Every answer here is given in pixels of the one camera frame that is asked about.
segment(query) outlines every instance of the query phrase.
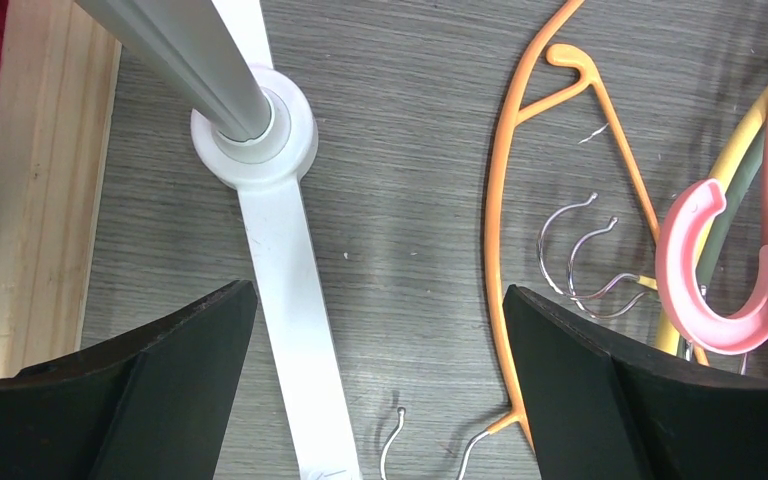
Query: silver wire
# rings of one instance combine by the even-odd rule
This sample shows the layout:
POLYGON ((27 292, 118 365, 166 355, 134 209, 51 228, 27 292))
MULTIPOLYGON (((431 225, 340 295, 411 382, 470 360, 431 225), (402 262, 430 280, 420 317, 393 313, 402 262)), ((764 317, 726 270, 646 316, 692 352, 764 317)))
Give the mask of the silver wire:
POLYGON ((592 192, 590 196, 587 198, 587 200, 580 202, 580 203, 573 203, 571 205, 566 205, 564 207, 559 208, 556 210, 552 215, 549 216, 549 218, 546 219, 546 222, 543 223, 543 227, 540 229, 540 233, 537 235, 537 264, 540 268, 540 274, 543 276, 543 279, 546 280, 546 283, 549 284, 550 287, 552 287, 552 290, 555 291, 555 293, 559 295, 563 295, 564 297, 569 298, 570 300, 575 303, 575 305, 578 307, 579 310, 582 312, 585 312, 587 315, 589 315, 591 318, 596 320, 609 320, 612 318, 619 317, 620 315, 625 314, 629 310, 631 310, 643 297, 646 296, 647 292, 640 292, 634 297, 632 297, 631 300, 628 301, 622 308, 619 310, 603 314, 596 312, 595 310, 590 309, 589 307, 585 306, 582 303, 582 300, 597 300, 602 297, 604 297, 606 294, 608 294, 613 288, 621 281, 634 281, 637 282, 640 277, 638 275, 635 275, 633 273, 627 273, 623 272, 612 278, 608 283, 605 284, 602 288, 600 288, 596 293, 592 293, 589 295, 577 295, 575 291, 575 280, 574 280, 574 266, 575 266, 575 257, 578 254, 578 251, 581 249, 582 245, 584 245, 585 242, 590 240, 593 237, 603 235, 605 233, 610 232, 613 230, 614 226, 617 224, 617 217, 611 217, 608 221, 608 225, 604 228, 596 229, 591 232, 586 233, 581 238, 578 239, 578 241, 575 243, 575 245, 572 248, 572 251, 570 252, 570 257, 567 262, 567 291, 562 290, 552 279, 552 277, 549 275, 549 270, 546 268, 546 257, 544 252, 544 243, 546 239, 546 233, 549 230, 549 226, 552 224, 552 222, 555 221, 560 215, 563 215, 564 213, 581 207, 586 207, 593 203, 594 200, 596 200, 599 197, 599 194, 596 192, 592 192))
MULTIPOLYGON (((390 447, 393 446, 393 441, 396 440, 396 436, 399 435, 399 432, 401 432, 402 428, 405 426, 405 407, 397 408, 396 412, 399 414, 398 423, 396 424, 396 428, 390 432, 387 441, 384 442, 384 448, 381 450, 381 458, 378 461, 378 473, 381 475, 381 480, 387 480, 387 453, 390 452, 390 447)), ((472 449, 475 448, 475 445, 478 444, 478 442, 488 435, 490 435, 490 432, 485 430, 469 440, 469 443, 467 443, 466 448, 464 449, 464 456, 461 460, 460 468, 458 469, 458 476, 456 477, 457 480, 463 480, 466 475, 466 467, 469 464, 469 456, 472 453, 472 449)))
MULTIPOLYGON (((611 217, 610 220, 608 220, 608 225, 606 225, 604 228, 599 228, 596 230, 593 230, 592 232, 586 233, 582 235, 581 238, 578 239, 577 242, 575 242, 575 245, 573 245, 572 250, 570 251, 570 257, 569 261, 567 262, 567 288, 569 290, 569 297, 572 298, 574 301, 576 300, 596 300, 604 297, 606 294, 608 294, 613 288, 622 281, 631 281, 631 282, 637 282, 640 280, 639 275, 635 275, 633 273, 623 272, 618 275, 616 275, 614 278, 612 278, 608 283, 605 284, 604 287, 600 288, 596 291, 596 293, 591 293, 589 295, 577 295, 575 290, 575 257, 578 255, 578 251, 581 250, 581 247, 584 245, 585 242, 590 240, 591 238, 598 237, 600 235, 604 235, 611 230, 614 229, 614 226, 617 224, 617 217, 611 217)), ((584 311, 590 315, 591 318, 597 319, 597 320, 610 320, 612 318, 617 318, 620 315, 625 314, 632 308, 634 308, 637 303, 643 299, 647 295, 648 292, 639 292, 635 296, 631 297, 631 300, 626 302, 625 305, 623 305, 619 310, 613 312, 613 313, 598 313, 590 308, 584 307, 584 311)))

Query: light wood plank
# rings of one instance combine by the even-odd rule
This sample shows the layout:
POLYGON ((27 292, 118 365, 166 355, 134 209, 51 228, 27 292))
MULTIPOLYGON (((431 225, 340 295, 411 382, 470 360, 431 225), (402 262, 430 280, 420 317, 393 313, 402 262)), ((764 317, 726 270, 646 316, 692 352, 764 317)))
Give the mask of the light wood plank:
POLYGON ((13 0, 0 74, 0 377, 79 346, 120 45, 13 0))

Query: orange plastic hanger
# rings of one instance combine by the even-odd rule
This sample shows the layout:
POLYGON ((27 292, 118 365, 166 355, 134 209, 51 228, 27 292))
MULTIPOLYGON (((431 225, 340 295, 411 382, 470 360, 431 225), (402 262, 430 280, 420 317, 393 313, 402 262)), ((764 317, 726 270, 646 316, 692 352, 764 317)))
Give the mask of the orange plastic hanger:
MULTIPOLYGON (((548 97, 538 100, 526 107, 522 107, 525 89, 531 73, 537 63, 540 53, 544 50, 551 38, 569 20, 570 17, 584 3, 584 0, 567 0, 567 2, 549 19, 546 25, 537 33, 534 41, 525 50, 525 53, 517 66, 511 84, 508 88, 493 143, 493 153, 490 160, 490 173, 487 182, 487 195, 484 218, 484 270, 487 289, 487 301, 490 311, 490 322, 493 326, 493 339, 496 345, 496 354, 499 366, 511 400, 511 411, 492 425, 483 436, 497 433, 513 423, 519 423, 525 433, 529 444, 534 447, 531 438, 531 430, 528 426, 525 402, 519 387, 505 323, 505 313, 502 309, 503 287, 501 278, 500 238, 502 198, 505 184, 505 174, 513 142, 514 130, 517 126, 534 118, 575 96, 583 93, 588 87, 593 87, 599 104, 608 120, 611 131, 620 149, 625 166, 631 177, 635 193, 643 208, 646 221, 652 233, 652 238, 657 242, 659 235, 658 218, 652 201, 643 183, 643 177, 631 152, 628 140, 623 132, 616 110, 611 102, 605 84, 602 81, 599 70, 593 60, 581 49, 572 45, 555 44, 546 51, 546 60, 554 66, 574 68, 579 73, 578 80, 548 97)), ((697 359, 700 363, 707 364, 704 351, 696 349, 697 359)))

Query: white metal pole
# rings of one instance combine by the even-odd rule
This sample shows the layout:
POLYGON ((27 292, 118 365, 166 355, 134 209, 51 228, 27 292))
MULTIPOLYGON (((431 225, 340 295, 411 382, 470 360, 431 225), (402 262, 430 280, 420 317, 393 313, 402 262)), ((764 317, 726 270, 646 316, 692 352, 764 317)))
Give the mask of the white metal pole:
POLYGON ((260 137, 270 106, 211 0, 76 0, 231 140, 260 137))

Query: wire hanger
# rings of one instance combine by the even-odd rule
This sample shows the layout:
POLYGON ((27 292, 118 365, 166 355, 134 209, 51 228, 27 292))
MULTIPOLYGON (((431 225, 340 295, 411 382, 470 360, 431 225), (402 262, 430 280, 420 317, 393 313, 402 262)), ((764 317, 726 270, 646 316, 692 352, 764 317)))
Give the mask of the wire hanger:
POLYGON ((758 278, 749 300, 736 314, 724 318, 705 304, 693 269, 698 239, 710 220, 726 208, 720 182, 708 179, 691 186, 676 199, 664 221, 668 233, 656 251, 656 277, 664 308, 683 335, 712 351, 744 353, 768 339, 768 138, 762 169, 758 278))
MULTIPOLYGON (((390 432, 390 435, 387 436, 387 441, 384 442, 384 448, 381 449, 381 457, 378 461, 378 472, 381 475, 381 480, 387 480, 387 454, 390 453, 390 447, 393 446, 393 442, 405 426, 405 408, 397 408, 396 413, 399 415, 398 423, 396 424, 396 428, 394 428, 393 431, 390 432)), ((463 459, 461 460, 461 465, 458 469, 458 476, 455 477, 457 480, 463 480, 466 475, 466 467, 469 464, 469 455, 472 453, 472 449, 487 435, 489 435, 489 433, 484 431, 469 440, 469 443, 467 443, 466 448, 464 449, 463 459)))
POLYGON ((634 282, 644 287, 647 287, 649 289, 657 290, 657 288, 655 288, 655 280, 653 278, 646 277, 643 275, 637 275, 629 272, 622 272, 617 274, 611 280, 609 280, 608 283, 605 284, 605 286, 600 288, 595 293, 592 293, 589 295, 578 295, 576 293, 574 270, 575 270, 575 257, 578 254, 578 251, 581 249, 584 243, 590 240, 591 238, 599 235, 604 235, 610 232, 611 230, 613 230, 614 226, 617 224, 617 221, 618 221, 617 217, 611 217, 608 220, 608 224, 604 228, 592 230, 584 234, 575 243, 572 250, 570 251, 569 260, 567 262, 567 290, 566 291, 558 287, 558 285, 555 283, 554 280, 552 280, 552 277, 549 275, 549 271, 546 268, 546 258, 545 258, 545 248, 544 248, 546 234, 549 230, 549 227, 551 226, 552 222, 555 221, 555 219, 557 219, 559 216, 571 210, 589 206, 590 204, 593 203, 593 201, 595 201, 598 198, 598 196, 599 194, 597 194, 596 192, 593 192, 590 194, 587 200, 580 203, 573 203, 571 205, 566 205, 564 207, 561 207, 546 219, 546 222, 543 223, 543 226, 540 229, 540 233, 537 234, 537 264, 540 268, 540 274, 546 280, 546 283, 548 283, 549 286, 552 287, 552 290, 554 290, 555 293, 559 295, 563 295, 567 298, 570 298, 573 301, 573 303, 575 303, 575 305, 579 308, 579 310, 587 313, 591 318, 596 320, 609 320, 612 318, 619 317, 620 315, 623 315, 629 310, 631 310, 631 308, 633 308, 637 304, 637 302, 639 302, 644 296, 646 296, 647 292, 640 292, 636 294, 634 297, 631 298, 631 300, 629 300, 619 310, 612 313, 598 313, 588 308, 587 306, 585 306, 582 303, 582 301, 600 299, 605 295, 607 295, 617 284, 623 281, 634 282))

